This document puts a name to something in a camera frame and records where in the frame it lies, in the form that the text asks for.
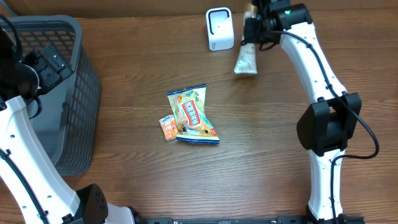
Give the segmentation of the white pouch with gold cap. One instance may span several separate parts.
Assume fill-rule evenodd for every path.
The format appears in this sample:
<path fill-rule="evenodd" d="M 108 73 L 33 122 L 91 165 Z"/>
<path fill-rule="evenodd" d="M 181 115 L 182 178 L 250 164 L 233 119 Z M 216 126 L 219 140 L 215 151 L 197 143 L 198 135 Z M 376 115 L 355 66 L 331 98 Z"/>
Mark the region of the white pouch with gold cap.
<path fill-rule="evenodd" d="M 235 74 L 257 74 L 256 50 L 253 43 L 240 46 L 238 59 L 234 68 Z"/>

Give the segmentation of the yellow red snack bag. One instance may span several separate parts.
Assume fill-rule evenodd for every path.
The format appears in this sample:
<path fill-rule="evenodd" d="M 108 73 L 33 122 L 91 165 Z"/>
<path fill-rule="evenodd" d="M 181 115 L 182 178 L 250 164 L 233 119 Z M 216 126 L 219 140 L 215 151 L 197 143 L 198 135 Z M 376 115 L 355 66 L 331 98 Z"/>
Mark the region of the yellow red snack bag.
<path fill-rule="evenodd" d="M 169 91 L 167 98 L 179 131 L 177 140 L 195 144 L 220 143 L 205 114 L 205 84 Z"/>

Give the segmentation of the small orange snack packet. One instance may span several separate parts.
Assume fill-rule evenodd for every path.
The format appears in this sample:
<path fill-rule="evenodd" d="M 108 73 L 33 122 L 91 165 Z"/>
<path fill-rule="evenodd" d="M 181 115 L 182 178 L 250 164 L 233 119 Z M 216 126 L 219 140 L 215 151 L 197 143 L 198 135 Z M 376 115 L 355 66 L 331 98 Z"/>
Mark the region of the small orange snack packet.
<path fill-rule="evenodd" d="M 166 141 L 174 140 L 180 131 L 177 128 L 177 124 L 174 115 L 170 114 L 159 120 L 160 127 L 164 133 Z"/>

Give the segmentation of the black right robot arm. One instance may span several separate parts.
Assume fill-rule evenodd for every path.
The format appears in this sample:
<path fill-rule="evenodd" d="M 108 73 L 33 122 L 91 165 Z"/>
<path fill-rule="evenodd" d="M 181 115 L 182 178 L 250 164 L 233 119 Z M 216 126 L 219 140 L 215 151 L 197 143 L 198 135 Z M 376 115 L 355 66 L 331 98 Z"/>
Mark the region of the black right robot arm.
<path fill-rule="evenodd" d="M 279 44 L 308 96 L 308 108 L 297 122 L 298 139 L 310 156 L 308 223 L 364 223 L 363 217 L 344 215 L 340 201 L 342 157 L 361 109 L 359 95 L 349 94 L 336 78 L 304 4 L 252 1 L 250 9 L 254 15 L 244 20 L 242 44 L 259 44 L 261 51 Z"/>

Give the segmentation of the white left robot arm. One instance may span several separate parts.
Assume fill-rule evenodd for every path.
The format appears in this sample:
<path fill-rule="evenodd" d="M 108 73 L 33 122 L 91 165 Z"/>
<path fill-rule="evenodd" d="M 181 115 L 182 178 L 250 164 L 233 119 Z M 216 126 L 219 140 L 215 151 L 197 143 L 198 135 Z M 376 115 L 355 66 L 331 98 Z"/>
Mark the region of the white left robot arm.
<path fill-rule="evenodd" d="M 1 31 L 1 178 L 26 223 L 137 223 L 129 207 L 108 203 L 100 187 L 74 191 L 61 178 L 31 125 L 27 104 L 72 74 L 50 47 L 22 56 L 13 30 Z"/>

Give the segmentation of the white barcode scanner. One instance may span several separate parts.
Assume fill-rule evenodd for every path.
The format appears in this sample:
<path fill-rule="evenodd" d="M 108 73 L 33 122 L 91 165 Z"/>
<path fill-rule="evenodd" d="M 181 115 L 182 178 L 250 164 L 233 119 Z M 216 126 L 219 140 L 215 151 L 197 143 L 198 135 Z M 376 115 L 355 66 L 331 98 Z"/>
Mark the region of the white barcode scanner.
<path fill-rule="evenodd" d="M 209 9 L 205 15 L 209 49 L 228 50 L 234 46 L 233 17 L 227 7 Z"/>

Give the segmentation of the grey plastic shopping basket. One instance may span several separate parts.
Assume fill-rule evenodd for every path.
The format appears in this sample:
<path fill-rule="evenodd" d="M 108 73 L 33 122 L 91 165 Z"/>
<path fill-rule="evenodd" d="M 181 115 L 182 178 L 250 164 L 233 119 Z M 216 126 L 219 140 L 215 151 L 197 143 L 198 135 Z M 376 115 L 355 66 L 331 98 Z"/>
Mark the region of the grey plastic shopping basket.
<path fill-rule="evenodd" d="M 83 45 L 80 24 L 70 16 L 20 16 L 1 21 L 1 30 L 24 57 L 52 46 L 73 74 L 46 95 L 26 98 L 32 127 L 62 176 L 86 172 L 91 164 L 101 83 Z"/>

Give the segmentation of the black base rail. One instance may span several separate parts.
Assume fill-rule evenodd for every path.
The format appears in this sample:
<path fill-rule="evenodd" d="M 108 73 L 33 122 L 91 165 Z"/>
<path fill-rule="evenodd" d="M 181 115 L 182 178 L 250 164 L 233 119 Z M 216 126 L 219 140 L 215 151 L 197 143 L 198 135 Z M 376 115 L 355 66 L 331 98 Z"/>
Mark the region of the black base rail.
<path fill-rule="evenodd" d="M 315 221 L 305 216 L 278 216 L 276 218 L 211 218 L 211 219 L 173 219 L 168 217 L 142 218 L 140 224 L 357 224 L 365 223 L 364 217 L 340 217 L 334 220 Z"/>

